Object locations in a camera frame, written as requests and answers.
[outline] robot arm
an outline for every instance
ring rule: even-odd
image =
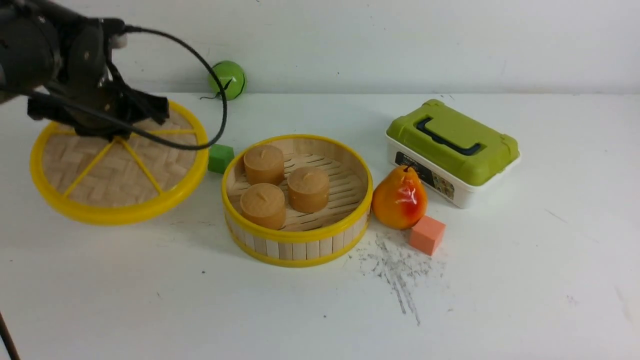
[[[167,99],[133,90],[111,62],[124,30],[120,19],[85,17],[49,0],[0,0],[0,85],[44,86],[53,96],[128,124],[149,118],[151,110],[161,124],[168,118]],[[0,104],[13,97],[0,91]],[[130,135],[112,122],[41,99],[29,98],[27,113],[72,126],[83,136]]]

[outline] bamboo steamer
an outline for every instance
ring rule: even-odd
[[[329,176],[329,201],[320,211],[300,213],[287,202],[279,230],[256,225],[242,216],[240,198],[250,187],[243,156],[250,149],[273,145],[284,153],[285,176],[300,167],[319,167]],[[287,180],[280,183],[287,198]],[[278,266],[306,267],[346,254],[369,224],[373,180],[365,161],[353,150],[316,135],[283,135],[256,143],[234,158],[224,173],[225,220],[235,243],[254,258]]]

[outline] beige candle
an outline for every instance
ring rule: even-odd
[[[273,145],[256,146],[244,155],[244,169],[251,185],[279,185],[284,180],[284,155]]]
[[[268,229],[284,226],[286,208],[284,192],[269,183],[252,185],[240,196],[240,207],[245,219]]]
[[[329,175],[317,167],[301,167],[287,178],[289,205],[301,213],[315,213],[329,202]]]

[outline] box handle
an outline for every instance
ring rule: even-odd
[[[482,147],[482,145],[480,145],[480,143],[476,143],[475,145],[465,149],[465,148],[457,146],[456,144],[454,144],[454,143],[452,143],[452,142],[450,142],[450,141],[448,141],[446,139],[443,139],[442,137],[440,137],[436,133],[434,133],[434,132],[432,132],[432,131],[430,131],[429,129],[426,128],[426,124],[431,120],[433,120],[433,118],[432,117],[428,117],[428,118],[420,121],[416,125],[416,128],[418,130],[422,131],[423,133],[429,135],[433,139],[433,141],[435,141],[436,143],[439,143],[441,145],[446,145],[450,149],[452,149],[452,150],[454,150],[454,151],[456,151],[456,152],[458,152],[458,153],[460,153],[462,155],[465,155],[465,156],[471,156],[471,155],[477,153],[480,150],[480,148]]]

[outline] label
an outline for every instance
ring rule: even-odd
[[[402,153],[401,151],[398,151],[396,152],[396,165],[410,165],[411,167],[413,167],[415,172],[418,173],[418,177],[422,182],[426,183],[442,195],[453,200],[453,195],[455,193],[453,184],[446,181],[438,174],[435,174],[423,164],[420,164],[418,161],[411,159],[411,157],[409,157],[408,155]]]

